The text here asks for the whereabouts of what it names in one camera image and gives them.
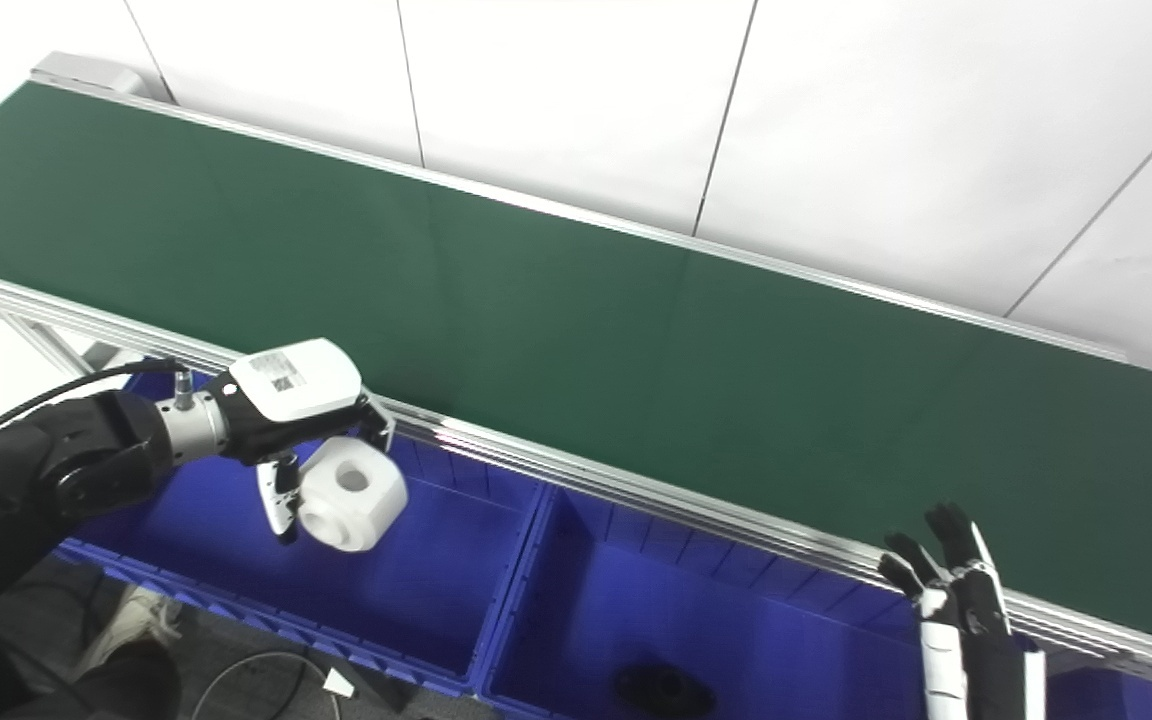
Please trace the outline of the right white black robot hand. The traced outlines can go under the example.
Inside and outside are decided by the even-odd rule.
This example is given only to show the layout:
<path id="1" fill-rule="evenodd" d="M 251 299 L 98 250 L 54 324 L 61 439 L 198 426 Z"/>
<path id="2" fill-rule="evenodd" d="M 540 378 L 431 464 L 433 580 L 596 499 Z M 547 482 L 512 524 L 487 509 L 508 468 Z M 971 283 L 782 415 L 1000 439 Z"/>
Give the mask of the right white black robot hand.
<path id="1" fill-rule="evenodd" d="M 1011 629 L 1000 574 L 980 529 L 956 503 L 924 515 L 943 551 L 905 533 L 884 538 L 878 570 L 918 616 L 929 719 L 1044 719 L 1047 659 Z"/>

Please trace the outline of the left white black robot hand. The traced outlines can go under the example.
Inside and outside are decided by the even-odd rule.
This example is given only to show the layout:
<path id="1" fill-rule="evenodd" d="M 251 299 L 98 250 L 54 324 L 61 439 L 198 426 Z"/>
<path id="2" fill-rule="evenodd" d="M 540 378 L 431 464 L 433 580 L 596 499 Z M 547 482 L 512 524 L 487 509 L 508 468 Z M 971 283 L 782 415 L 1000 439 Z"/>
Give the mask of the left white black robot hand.
<path id="1" fill-rule="evenodd" d="M 306 530 L 329 548 L 366 552 L 403 511 L 408 492 L 391 457 L 396 419 L 332 341 L 238 357 L 200 395 L 219 414 L 218 454 L 255 469 L 278 541 Z"/>

